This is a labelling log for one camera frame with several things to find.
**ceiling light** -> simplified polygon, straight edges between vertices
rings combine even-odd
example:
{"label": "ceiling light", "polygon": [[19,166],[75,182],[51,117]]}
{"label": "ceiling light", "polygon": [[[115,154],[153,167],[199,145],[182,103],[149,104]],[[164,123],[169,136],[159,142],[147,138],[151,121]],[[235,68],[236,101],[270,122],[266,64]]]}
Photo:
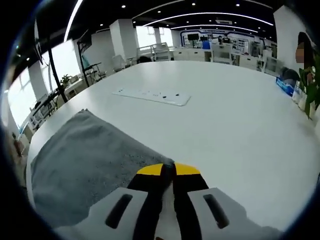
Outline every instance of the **ceiling light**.
{"label": "ceiling light", "polygon": [[147,24],[143,25],[143,27],[146,27],[146,26],[149,26],[151,24],[155,24],[155,23],[158,23],[158,22],[161,22],[161,21],[165,21],[165,20],[168,20],[168,19],[174,19],[174,18],[185,17],[185,16],[193,16],[193,15],[204,15],[204,14],[215,14],[215,15],[221,14],[221,15],[238,16],[238,17],[243,17],[243,18],[247,18],[247,19],[256,20],[256,21],[268,24],[270,26],[273,26],[273,24],[270,23],[270,22],[263,21],[261,19],[258,19],[258,18],[252,17],[252,16],[241,15],[241,14],[236,14],[236,13],[228,13],[228,12],[195,12],[195,13],[187,13],[187,14],[170,16],[170,17],[166,17],[166,18],[163,18],[163,19],[159,19],[159,20],[147,23]]}
{"label": "ceiling light", "polygon": [[66,31],[65,31],[65,35],[64,35],[64,39],[63,39],[63,42],[66,42],[67,39],[68,39],[68,35],[69,35],[69,32],[70,32],[70,28],[71,28],[71,25],[72,25],[72,22],[74,21],[75,19],[75,16],[76,16],[76,13],[81,5],[81,3],[83,2],[83,0],[78,0],[74,6],[74,9],[71,13],[71,16],[70,16],[70,19],[69,19],[69,22],[68,22],[68,25],[66,27]]}
{"label": "ceiling light", "polygon": [[247,31],[254,32],[254,33],[258,32],[258,31],[252,30],[252,29],[239,27],[239,26],[217,25],[217,24],[200,24],[200,25],[177,26],[177,27],[173,27],[171,29],[181,29],[181,28],[190,28],[190,27],[224,27],[224,28],[242,29],[242,30],[247,30]]}

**white table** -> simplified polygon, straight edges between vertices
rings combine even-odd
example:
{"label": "white table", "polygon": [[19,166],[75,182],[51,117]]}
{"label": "white table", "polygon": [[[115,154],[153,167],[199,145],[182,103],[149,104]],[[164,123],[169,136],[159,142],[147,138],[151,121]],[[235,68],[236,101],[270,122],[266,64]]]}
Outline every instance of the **white table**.
{"label": "white table", "polygon": [[[173,89],[191,95],[174,106],[113,95],[118,88]],[[305,114],[274,77],[197,61],[138,64],[82,91],[35,133],[27,165],[74,114],[88,109],[149,148],[197,167],[209,187],[236,200],[261,226],[285,230],[315,189],[320,148]]]}

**gray towel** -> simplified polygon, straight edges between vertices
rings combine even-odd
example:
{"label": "gray towel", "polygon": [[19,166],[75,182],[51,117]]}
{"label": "gray towel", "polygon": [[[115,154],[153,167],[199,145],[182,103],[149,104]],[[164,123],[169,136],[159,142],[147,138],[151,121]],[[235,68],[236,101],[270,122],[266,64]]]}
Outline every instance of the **gray towel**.
{"label": "gray towel", "polygon": [[36,211],[53,228],[75,225],[93,204],[127,187],[139,169],[172,162],[82,110],[47,141],[31,164]]}

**window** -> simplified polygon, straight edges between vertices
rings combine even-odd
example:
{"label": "window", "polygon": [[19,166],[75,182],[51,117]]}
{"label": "window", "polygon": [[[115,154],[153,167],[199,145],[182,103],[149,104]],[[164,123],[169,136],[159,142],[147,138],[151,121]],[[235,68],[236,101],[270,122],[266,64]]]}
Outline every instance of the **window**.
{"label": "window", "polygon": [[168,47],[172,47],[174,45],[174,41],[172,39],[172,33],[170,28],[159,27],[160,39],[161,43],[166,43]]}
{"label": "window", "polygon": [[36,101],[35,92],[30,82],[29,70],[26,68],[13,82],[8,92],[9,107],[19,129],[29,116],[30,108],[34,107]]}
{"label": "window", "polygon": [[[59,80],[61,80],[62,77],[67,74],[73,77],[81,73],[72,40],[66,41],[52,48],[52,56],[56,74]],[[46,90],[48,93],[51,93],[57,88],[57,83],[50,66],[49,53],[45,52],[42,54],[42,58],[42,77]]]}
{"label": "window", "polygon": [[155,29],[151,26],[137,26],[139,48],[156,44]]}

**tissue box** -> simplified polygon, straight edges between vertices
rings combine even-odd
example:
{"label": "tissue box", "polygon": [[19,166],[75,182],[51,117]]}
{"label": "tissue box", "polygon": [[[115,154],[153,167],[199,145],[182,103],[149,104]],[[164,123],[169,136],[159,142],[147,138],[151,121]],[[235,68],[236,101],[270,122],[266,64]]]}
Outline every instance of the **tissue box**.
{"label": "tissue box", "polygon": [[286,93],[288,94],[290,97],[292,97],[292,95],[294,94],[294,88],[290,85],[287,84],[285,82],[283,82],[280,77],[277,77],[275,79],[275,83]]}

